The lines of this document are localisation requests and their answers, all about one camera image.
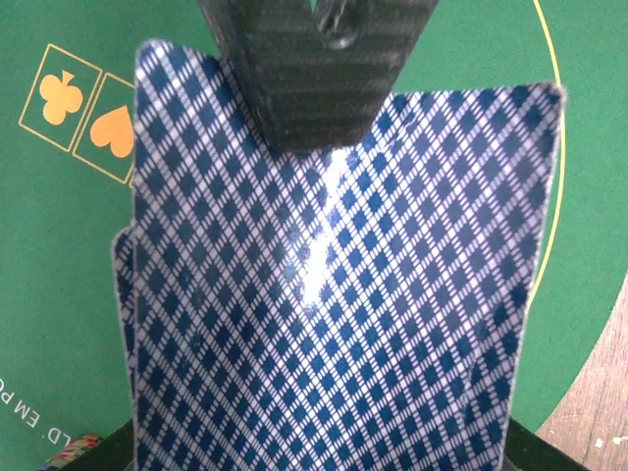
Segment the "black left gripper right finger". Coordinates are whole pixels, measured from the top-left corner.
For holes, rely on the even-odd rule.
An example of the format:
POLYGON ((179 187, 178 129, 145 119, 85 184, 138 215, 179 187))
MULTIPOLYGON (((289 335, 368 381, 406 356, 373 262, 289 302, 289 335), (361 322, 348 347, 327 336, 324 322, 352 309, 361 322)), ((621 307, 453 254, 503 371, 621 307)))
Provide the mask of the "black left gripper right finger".
POLYGON ((510 419, 504 447, 504 471, 588 471, 588 468, 510 419))

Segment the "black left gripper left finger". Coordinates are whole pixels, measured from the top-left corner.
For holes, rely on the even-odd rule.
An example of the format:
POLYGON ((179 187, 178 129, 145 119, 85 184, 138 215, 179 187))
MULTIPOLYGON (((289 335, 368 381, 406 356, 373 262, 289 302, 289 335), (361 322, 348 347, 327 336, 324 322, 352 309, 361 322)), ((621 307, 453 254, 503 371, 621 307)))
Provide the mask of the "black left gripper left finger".
POLYGON ((133 422, 128 421, 95 448, 63 467, 63 471, 131 471, 134 469, 133 422))

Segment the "deck of grey cards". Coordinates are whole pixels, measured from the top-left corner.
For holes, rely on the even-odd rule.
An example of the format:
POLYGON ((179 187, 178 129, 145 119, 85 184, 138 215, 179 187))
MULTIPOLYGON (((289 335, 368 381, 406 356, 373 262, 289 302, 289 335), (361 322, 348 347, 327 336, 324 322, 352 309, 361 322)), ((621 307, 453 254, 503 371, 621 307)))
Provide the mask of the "deck of grey cards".
POLYGON ((135 425, 137 357, 135 352, 135 299, 133 288, 134 243, 129 227, 123 228, 114 236, 111 245, 111 259, 118 318, 131 388, 131 423, 135 425))

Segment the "dealt blue patterned card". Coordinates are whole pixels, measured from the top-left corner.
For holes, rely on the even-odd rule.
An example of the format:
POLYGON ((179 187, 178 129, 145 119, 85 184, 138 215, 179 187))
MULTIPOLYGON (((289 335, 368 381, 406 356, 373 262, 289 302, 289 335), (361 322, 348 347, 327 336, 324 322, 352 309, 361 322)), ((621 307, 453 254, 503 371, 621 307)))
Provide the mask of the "dealt blue patterned card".
POLYGON ((497 470, 563 91, 392 94, 273 152, 229 64, 135 63, 140 470, 497 470))

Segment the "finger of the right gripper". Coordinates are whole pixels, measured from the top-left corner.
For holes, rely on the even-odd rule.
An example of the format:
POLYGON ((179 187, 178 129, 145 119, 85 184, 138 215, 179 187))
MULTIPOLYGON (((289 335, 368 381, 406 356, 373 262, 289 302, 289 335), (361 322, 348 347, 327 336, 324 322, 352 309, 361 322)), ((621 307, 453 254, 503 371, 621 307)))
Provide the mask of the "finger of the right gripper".
POLYGON ((266 142, 284 151, 353 145, 371 128, 434 1, 199 4, 266 142))

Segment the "poker chip stack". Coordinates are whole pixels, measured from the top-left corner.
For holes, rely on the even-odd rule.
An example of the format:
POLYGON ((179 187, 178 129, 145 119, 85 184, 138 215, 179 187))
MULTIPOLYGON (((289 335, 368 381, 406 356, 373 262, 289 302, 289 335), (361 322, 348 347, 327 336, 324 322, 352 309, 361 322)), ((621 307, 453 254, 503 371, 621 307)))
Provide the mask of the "poker chip stack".
POLYGON ((69 463, 94 449, 103 439, 96 434, 86 434, 70 441, 58 454, 50 457, 46 462, 36 468, 36 471, 59 471, 69 463))

